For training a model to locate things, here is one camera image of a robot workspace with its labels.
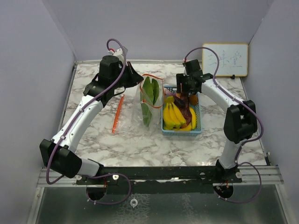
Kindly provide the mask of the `yellow banana bunch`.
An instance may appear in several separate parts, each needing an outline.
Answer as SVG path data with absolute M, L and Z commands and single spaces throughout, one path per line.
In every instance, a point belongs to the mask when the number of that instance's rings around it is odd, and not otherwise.
M 186 125 L 186 119 L 180 109 L 175 105 L 173 96 L 167 97 L 163 108 L 163 121 L 165 129 L 180 129 Z

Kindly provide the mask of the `green leafy vegetable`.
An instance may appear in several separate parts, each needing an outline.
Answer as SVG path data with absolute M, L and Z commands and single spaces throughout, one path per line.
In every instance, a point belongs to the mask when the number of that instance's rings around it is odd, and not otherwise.
M 159 94 L 160 88 L 157 79 L 146 76 L 140 90 L 142 119 L 143 124 L 146 127 L 150 126 L 152 119 L 152 106 L 157 106 Z

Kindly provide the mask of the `blue perforated plastic basket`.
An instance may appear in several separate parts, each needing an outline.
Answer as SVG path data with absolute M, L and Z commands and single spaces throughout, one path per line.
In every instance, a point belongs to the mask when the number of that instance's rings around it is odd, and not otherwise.
M 199 102 L 199 94 L 197 93 L 197 104 L 190 105 L 190 107 L 195 111 L 196 114 L 196 127 L 190 131 L 176 131 L 176 130 L 166 130 L 166 127 L 163 116 L 161 115 L 161 130 L 163 135 L 168 136 L 197 136 L 202 133 L 202 124 L 201 124 L 201 109 L 200 109 L 200 102 Z

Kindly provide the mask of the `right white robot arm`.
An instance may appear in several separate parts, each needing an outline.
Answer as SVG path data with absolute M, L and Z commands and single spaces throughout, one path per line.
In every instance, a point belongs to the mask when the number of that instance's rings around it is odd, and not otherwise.
M 240 146 L 257 131 L 256 107 L 253 101 L 244 101 L 228 92 L 212 74 L 203 74 L 198 60 L 183 63 L 184 73 L 176 75 L 177 92 L 181 95 L 203 93 L 213 100 L 225 113 L 224 134 L 227 138 L 223 153 L 216 162 L 215 179 L 226 182 L 237 166 Z

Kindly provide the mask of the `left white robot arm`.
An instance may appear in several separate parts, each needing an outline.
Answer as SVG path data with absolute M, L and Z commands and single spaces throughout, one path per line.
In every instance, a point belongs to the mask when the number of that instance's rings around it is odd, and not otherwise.
M 48 170 L 73 178 L 76 175 L 98 184 L 103 180 L 103 165 L 90 159 L 81 159 L 75 152 L 78 144 L 95 116 L 116 96 L 118 88 L 130 88 L 143 81 L 130 62 L 123 63 L 118 57 L 104 56 L 99 72 L 85 87 L 83 96 L 74 113 L 50 140 L 43 139 L 40 151 Z

